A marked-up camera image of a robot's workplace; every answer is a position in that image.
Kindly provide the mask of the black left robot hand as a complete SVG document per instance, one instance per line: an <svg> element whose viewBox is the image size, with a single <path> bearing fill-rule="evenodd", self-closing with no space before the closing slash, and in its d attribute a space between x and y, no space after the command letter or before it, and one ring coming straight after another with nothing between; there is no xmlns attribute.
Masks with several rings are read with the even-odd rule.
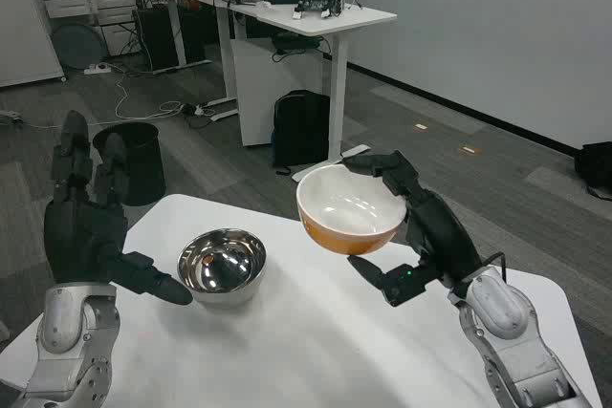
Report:
<svg viewBox="0 0 612 408"><path fill-rule="evenodd" d="M44 248L55 281L115 283L168 303L190 304L191 292L159 271L152 258L123 251L128 150L121 135L113 133L98 152L101 164L93 165L88 123L81 113L69 111L54 147L54 195L44 215Z"/></svg>

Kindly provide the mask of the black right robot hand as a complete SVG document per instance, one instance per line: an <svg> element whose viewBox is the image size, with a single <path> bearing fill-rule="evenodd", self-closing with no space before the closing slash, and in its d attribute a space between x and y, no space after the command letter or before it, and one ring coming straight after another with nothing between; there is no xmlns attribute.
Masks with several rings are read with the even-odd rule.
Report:
<svg viewBox="0 0 612 408"><path fill-rule="evenodd" d="M434 280L449 289L454 300L464 301L470 277L483 262L447 203L420 185L419 173L399 151L350 157L343 164L353 173L381 178L394 196L405 198L406 240L420 255L417 266L402 264L388 272L355 255L348 257L350 265L393 307L424 293Z"/></svg>

